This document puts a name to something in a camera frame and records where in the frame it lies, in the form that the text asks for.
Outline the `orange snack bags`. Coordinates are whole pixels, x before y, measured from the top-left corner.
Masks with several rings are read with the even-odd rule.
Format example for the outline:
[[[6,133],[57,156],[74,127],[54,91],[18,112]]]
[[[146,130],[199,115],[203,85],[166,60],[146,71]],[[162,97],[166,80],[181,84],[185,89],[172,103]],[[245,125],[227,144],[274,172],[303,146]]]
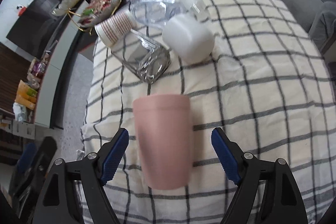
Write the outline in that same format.
[[[20,80],[15,103],[25,106],[30,110],[34,110],[37,102],[37,94],[38,92],[36,90]]]

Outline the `patterned paper cup stack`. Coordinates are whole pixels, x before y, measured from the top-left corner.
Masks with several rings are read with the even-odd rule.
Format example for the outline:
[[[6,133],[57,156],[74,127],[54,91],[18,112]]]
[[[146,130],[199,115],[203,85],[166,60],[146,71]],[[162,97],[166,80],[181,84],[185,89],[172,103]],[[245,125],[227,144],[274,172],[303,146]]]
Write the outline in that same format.
[[[120,38],[135,28],[137,22],[129,10],[120,11],[94,27],[96,34],[108,48],[113,48]]]

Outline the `grey square glass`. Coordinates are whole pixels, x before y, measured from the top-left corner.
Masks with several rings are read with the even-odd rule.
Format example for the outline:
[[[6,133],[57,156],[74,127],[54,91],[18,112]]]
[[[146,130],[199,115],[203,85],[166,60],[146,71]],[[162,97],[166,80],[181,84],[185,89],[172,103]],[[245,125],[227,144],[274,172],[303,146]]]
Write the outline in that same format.
[[[130,30],[112,47],[112,55],[142,82],[155,83],[171,64],[169,51],[152,38]]]

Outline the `pink plastic cup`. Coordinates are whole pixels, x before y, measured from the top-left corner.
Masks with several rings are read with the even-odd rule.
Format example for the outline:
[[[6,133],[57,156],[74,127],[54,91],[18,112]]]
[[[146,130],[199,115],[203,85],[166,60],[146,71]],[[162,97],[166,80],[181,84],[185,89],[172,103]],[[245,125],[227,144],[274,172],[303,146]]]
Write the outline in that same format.
[[[186,186],[194,149],[189,97],[141,97],[133,102],[133,115],[141,168],[148,186],[157,190]]]

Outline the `white plastic cup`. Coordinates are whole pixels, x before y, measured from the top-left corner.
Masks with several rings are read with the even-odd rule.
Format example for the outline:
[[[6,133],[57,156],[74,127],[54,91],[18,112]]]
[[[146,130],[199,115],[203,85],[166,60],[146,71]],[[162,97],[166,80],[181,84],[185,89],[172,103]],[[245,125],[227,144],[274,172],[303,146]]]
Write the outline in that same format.
[[[204,61],[214,49],[214,34],[189,14],[173,16],[162,30],[162,40],[183,61]]]

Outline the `frosted clear plastic cup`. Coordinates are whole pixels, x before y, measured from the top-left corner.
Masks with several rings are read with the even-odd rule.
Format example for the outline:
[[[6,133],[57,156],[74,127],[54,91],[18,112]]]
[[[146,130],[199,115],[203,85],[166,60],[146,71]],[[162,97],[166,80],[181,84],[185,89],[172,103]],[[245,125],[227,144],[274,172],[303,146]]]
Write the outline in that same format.
[[[179,0],[185,9],[196,16],[197,20],[205,22],[210,18],[203,0]]]

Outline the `clear plastic pitcher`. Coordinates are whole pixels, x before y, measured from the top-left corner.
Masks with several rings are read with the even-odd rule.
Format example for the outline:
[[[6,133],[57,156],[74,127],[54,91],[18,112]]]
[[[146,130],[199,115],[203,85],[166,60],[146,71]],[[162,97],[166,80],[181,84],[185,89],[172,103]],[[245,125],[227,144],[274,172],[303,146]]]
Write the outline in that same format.
[[[186,9],[176,0],[139,0],[130,5],[135,21],[147,27],[163,30],[167,22]]]

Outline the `black flat television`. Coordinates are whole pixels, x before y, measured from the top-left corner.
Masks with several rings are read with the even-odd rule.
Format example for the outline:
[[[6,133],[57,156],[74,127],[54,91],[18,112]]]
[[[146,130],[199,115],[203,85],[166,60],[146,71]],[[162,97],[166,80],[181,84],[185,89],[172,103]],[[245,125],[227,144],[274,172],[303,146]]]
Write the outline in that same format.
[[[33,0],[19,16],[6,38],[33,57],[40,58],[61,18],[52,11],[59,0]]]

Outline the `checkered white tablecloth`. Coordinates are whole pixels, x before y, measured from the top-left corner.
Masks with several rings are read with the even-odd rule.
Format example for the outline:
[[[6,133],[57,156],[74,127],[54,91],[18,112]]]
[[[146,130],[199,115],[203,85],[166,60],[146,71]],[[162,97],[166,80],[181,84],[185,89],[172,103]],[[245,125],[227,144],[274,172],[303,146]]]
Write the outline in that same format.
[[[224,129],[259,159],[284,158],[317,223],[335,198],[335,96],[315,44],[281,0],[203,0],[215,35],[203,63],[171,53],[153,85],[142,83],[97,40],[82,127],[96,152],[120,127],[130,142],[105,192],[121,223],[219,223],[236,190],[211,145]],[[149,94],[185,94],[193,111],[194,163],[188,186],[153,190],[135,141],[132,103]]]

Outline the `grey white tv cabinet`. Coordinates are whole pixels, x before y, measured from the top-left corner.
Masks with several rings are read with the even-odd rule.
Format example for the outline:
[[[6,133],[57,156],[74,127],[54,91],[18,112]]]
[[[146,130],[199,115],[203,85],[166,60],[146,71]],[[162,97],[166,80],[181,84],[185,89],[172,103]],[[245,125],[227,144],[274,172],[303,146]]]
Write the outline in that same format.
[[[72,57],[83,33],[79,27],[80,14],[86,7],[87,3],[83,2],[67,13],[48,43],[52,53],[38,91],[33,121],[36,126],[54,127],[64,80],[69,74]]]

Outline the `tiered white snack bowl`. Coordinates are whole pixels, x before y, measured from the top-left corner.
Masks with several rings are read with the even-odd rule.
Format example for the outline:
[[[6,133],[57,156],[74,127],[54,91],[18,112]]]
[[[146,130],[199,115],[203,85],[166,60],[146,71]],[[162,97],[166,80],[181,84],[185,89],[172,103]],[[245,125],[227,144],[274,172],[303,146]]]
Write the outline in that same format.
[[[68,15],[70,18],[77,16],[74,22],[78,30],[91,31],[94,26],[112,16],[121,4],[121,0],[87,0],[88,6],[82,12],[74,11],[74,7],[81,0],[62,0],[51,14],[53,16]]]

